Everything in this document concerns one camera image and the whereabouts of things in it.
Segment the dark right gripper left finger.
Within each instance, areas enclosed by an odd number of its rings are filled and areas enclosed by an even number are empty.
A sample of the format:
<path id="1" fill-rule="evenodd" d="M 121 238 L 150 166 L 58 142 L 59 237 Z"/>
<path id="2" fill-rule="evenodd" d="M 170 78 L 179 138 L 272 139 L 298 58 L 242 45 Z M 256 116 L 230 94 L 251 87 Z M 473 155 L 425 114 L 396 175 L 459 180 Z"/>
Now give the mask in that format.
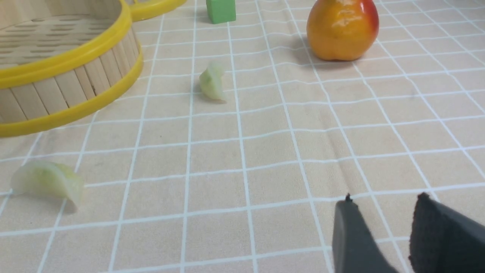
<path id="1" fill-rule="evenodd" d="M 383 256 L 350 194 L 335 204 L 332 253 L 336 273 L 397 272 Z"/>

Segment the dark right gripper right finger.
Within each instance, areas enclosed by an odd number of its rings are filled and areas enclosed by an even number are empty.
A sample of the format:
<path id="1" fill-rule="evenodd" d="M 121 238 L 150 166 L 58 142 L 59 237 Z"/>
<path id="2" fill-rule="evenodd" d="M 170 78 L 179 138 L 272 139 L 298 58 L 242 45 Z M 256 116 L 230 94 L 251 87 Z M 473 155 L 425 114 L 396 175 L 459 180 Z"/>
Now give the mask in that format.
<path id="1" fill-rule="evenodd" d="M 409 251 L 416 273 L 483 273 L 485 227 L 423 192 L 415 204 Z"/>

